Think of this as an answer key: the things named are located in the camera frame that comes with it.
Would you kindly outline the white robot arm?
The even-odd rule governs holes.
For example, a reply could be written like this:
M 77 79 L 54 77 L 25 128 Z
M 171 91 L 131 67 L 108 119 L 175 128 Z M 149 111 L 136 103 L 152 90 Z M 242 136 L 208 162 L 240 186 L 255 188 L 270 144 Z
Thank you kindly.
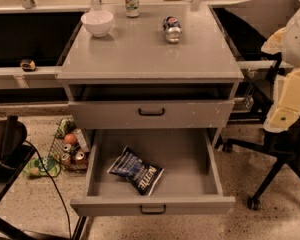
M 263 128 L 268 132 L 287 131 L 300 118 L 300 9 L 287 25 L 274 32 L 262 45 L 262 52 L 280 53 L 293 70 L 274 83 L 274 104 Z

